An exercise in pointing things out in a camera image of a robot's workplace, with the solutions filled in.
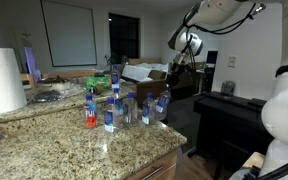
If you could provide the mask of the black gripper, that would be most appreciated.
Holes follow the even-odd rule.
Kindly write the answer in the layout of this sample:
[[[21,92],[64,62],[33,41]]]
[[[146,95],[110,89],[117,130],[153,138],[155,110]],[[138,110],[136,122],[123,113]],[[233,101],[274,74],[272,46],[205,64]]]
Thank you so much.
[[[170,89],[180,89],[192,85],[187,60],[187,53],[177,53],[173,61],[169,64],[166,84]]]

